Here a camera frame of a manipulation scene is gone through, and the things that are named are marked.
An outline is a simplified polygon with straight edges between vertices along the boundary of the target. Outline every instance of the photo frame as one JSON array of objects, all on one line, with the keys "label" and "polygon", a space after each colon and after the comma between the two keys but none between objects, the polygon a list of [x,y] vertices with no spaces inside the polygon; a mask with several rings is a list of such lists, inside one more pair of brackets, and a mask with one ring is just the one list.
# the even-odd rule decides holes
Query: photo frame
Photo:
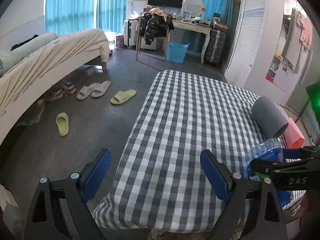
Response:
[{"label": "photo frame", "polygon": [[184,19],[191,19],[191,12],[183,11],[182,15]]}]

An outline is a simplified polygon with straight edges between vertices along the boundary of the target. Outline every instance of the pink towel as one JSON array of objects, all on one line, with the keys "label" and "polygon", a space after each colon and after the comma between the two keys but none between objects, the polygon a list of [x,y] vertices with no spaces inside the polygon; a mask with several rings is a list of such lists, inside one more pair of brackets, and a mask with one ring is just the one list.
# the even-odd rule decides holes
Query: pink towel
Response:
[{"label": "pink towel", "polygon": [[292,118],[287,118],[288,127],[284,131],[284,138],[287,143],[287,147],[289,149],[296,149],[303,146],[304,136],[299,130],[296,123],[292,120]]},{"label": "pink towel", "polygon": [[297,24],[302,27],[302,34],[300,40],[302,44],[310,49],[312,42],[312,23],[301,12],[298,13]]},{"label": "pink towel", "polygon": [[167,14],[163,11],[163,10],[160,10],[159,7],[157,8],[153,8],[150,10],[150,13],[151,14],[157,14],[159,16],[162,16],[164,18],[164,21],[166,22],[167,21]]}]

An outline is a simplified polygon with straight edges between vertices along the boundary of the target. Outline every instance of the suitcase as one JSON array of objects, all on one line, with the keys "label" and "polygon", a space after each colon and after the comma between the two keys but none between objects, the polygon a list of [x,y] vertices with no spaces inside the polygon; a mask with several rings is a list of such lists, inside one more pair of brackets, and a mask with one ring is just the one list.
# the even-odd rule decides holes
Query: suitcase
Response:
[{"label": "suitcase", "polygon": [[210,33],[210,41],[204,54],[204,61],[213,65],[218,65],[226,33],[220,30],[212,29]]},{"label": "suitcase", "polygon": [[138,31],[136,31],[139,20],[124,21],[124,44],[126,46],[136,46]]}]

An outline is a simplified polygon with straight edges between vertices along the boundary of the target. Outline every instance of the light green slipper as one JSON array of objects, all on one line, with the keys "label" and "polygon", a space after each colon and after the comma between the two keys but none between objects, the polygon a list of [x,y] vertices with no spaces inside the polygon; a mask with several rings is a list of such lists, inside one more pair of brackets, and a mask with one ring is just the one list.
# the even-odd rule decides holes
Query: light green slipper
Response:
[{"label": "light green slipper", "polygon": [[65,136],[69,132],[69,118],[66,113],[58,114],[57,116],[57,125],[59,129],[59,133],[61,136]]},{"label": "light green slipper", "polygon": [[130,98],[132,98],[136,94],[136,90],[129,89],[127,91],[119,91],[114,95],[113,98],[110,99],[110,102],[114,105],[122,104],[126,101],[128,101]]}]

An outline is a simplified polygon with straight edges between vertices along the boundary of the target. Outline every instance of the black jacket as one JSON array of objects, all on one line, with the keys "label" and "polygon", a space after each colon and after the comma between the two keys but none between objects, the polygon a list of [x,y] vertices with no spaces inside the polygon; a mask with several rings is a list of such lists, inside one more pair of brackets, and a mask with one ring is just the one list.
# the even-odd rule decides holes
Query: black jacket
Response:
[{"label": "black jacket", "polygon": [[142,27],[140,29],[141,35],[144,35],[144,40],[147,45],[151,45],[155,37],[165,37],[167,29],[174,30],[172,17],[167,15],[165,22],[162,16],[152,15],[151,13],[144,13],[142,19]]},{"label": "black jacket", "polygon": [[12,48],[11,48],[11,51],[13,51],[14,49],[16,49],[16,48],[18,48],[18,47],[21,47],[23,44],[26,44],[27,42],[29,42],[29,41],[33,40],[33,39],[34,39],[34,38],[36,38],[36,37],[38,37],[38,35],[37,35],[37,34],[36,34],[36,35],[34,35],[31,39],[28,39],[28,40],[23,41],[23,42],[21,42],[21,43],[19,43],[19,44],[15,44],[15,45],[13,45],[13,46],[12,46]]}]

